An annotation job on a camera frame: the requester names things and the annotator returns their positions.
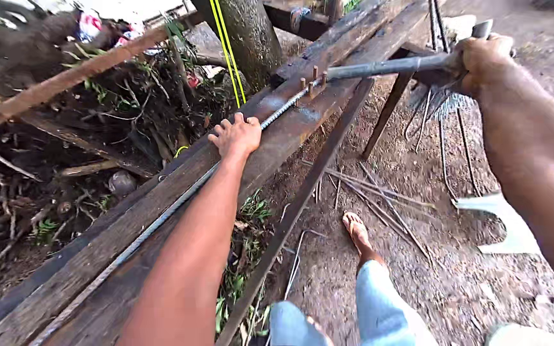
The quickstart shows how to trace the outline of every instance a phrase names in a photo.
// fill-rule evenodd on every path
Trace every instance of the jeans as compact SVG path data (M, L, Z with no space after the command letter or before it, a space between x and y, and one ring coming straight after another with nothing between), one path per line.
M367 261L356 283L358 329L364 346L437 345L420 318L395 290L389 271ZM271 345L326 346L326 339L294 304L275 303L270 312Z

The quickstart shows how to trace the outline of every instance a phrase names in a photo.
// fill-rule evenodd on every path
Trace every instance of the foot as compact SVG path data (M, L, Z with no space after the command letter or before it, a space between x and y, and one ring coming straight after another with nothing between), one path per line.
M366 246L373 250L371 243L369 242L369 233L367 232L367 227L363 223L358 215L353 212L345 212L343 214L343 224L345 229L350 233L350 238L354 242L354 245L358 249L358 254L361 254L360 247Z

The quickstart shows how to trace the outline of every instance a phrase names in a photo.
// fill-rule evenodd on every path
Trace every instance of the yellow rope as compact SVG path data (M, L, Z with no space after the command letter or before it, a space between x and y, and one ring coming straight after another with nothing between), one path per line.
M223 43L222 26L217 19L217 11L215 11L215 3L211 0L211 8L213 10L213 17L215 17L215 24L217 25L217 32L219 33L220 41L222 42L223 55L226 58L226 65L228 66L228 72L230 72L230 79L232 80L232 88L235 90L236 106L241 107L241 102L238 99L238 93L236 91L235 78L232 75L232 67L230 67L230 59L228 58L228 52L226 51L226 45Z
M219 6L219 0L215 0L215 5L217 5L217 13L219 13L219 20L222 22L223 35L226 36L228 52L230 53L230 57L232 57L232 65L235 68L236 79L238 80L239 88L241 88L242 103L247 103L247 100L245 100L245 91L242 89L241 76L239 75L238 68L236 67L235 56L234 54L232 54L232 47L230 47L230 37L228 36L228 30L226 29L226 24L223 22L222 8Z

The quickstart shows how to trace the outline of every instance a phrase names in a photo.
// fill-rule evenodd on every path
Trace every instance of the hand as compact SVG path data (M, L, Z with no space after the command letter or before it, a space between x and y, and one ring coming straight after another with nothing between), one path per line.
M512 37L495 33L488 39L470 37L458 43L463 51L463 64L469 71L463 79L466 92L476 95L484 84L501 81L516 63L510 57Z
M222 160L227 158L247 159L249 154L258 149L262 129L258 118L249 117L247 122L242 113L235 113L235 123L230 124L227 119L215 126L217 136L210 134L209 140L219 149Z

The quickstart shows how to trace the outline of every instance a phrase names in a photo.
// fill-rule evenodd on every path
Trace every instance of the dirt ground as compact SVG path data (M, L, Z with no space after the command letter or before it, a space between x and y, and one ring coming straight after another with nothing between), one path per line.
M495 31L515 38L518 61L554 94L554 12L536 11L526 0L449 0L443 11L447 16L467 13L477 15L479 20L495 19ZM385 78L375 84L332 168L343 166L346 174L364 179L358 154L371 135L393 80ZM287 246L295 249L300 232L307 228L322 232L327 238L306 235L300 272L289 300L318 320L336 345L360 343L355 303L358 259L340 221L343 211L351 210L370 229L371 243L389 264L397 291L421 314L440 345L480 345L494 326L506 323L554 333L554 303L543 302L544 297L554 298L554 272L549 264L534 255L480 253L476 245L500 241L505 235L503 226L490 214L457 212L452 207L442 183L437 122L428 126L428 135L415 153L416 140L406 142L403 137L412 114L408 102L406 93L365 165L380 183L435 203L437 209L429 210L432 217L397 208L440 265L430 267L419 250L383 226L347 187L334 209L335 188L325 177L321 202L307 204L309 209L303 212ZM265 185L263 193L272 200L276 223L308 171L300 161L314 160L326 140L324 132L328 134L336 120L333 116L324 124L324 131L318 129ZM483 193L499 191L484 155L480 114L477 110L467 112L464 120L476 181ZM473 196L457 118L450 117L445 126L450 184L459 196ZM282 256L282 264L275 264L274 274L270 274L274 281L273 301L283 295L293 258L287 252Z

